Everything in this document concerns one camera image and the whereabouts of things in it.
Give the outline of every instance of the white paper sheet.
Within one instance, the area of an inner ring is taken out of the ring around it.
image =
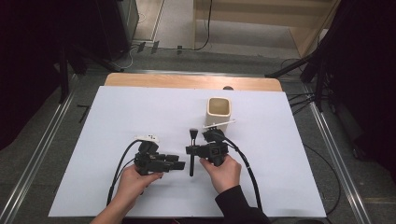
[[[95,217],[106,207],[112,178],[135,135],[155,134],[158,151],[177,154],[184,171],[171,171],[151,184],[127,217],[222,217],[209,175],[195,159],[189,176],[190,128],[202,136],[210,97],[232,101],[226,136],[247,156],[268,217],[325,217],[300,135],[284,92],[212,91],[165,88],[101,87],[50,209],[50,217]],[[138,145],[124,162],[132,159]],[[230,155],[241,164],[237,152]],[[243,165],[241,186],[251,206],[254,189]]]

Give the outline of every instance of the white connector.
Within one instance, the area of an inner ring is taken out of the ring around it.
[[[155,142],[155,143],[159,143],[160,139],[153,135],[153,134],[148,134],[148,135],[135,135],[134,139],[136,140],[142,140],[142,141],[150,141],[150,142]]]

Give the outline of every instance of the person's right hand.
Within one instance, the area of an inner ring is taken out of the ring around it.
[[[224,163],[218,167],[204,158],[201,158],[200,162],[209,173],[213,187],[218,193],[239,185],[242,166],[230,155],[225,155]]]

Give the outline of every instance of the hand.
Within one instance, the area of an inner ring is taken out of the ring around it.
[[[126,204],[128,211],[134,207],[136,199],[144,189],[153,181],[162,178],[163,173],[152,173],[150,175],[140,175],[136,165],[125,168],[120,177],[119,187],[113,200]]]
[[[224,162],[219,167],[204,158],[201,158],[200,162],[209,173],[213,187],[218,193],[239,185],[242,166],[230,155],[225,155]]]

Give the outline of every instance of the cup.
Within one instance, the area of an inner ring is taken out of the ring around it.
[[[231,101],[223,97],[212,97],[207,100],[205,126],[219,124],[230,120]],[[218,126],[226,131],[228,124]]]

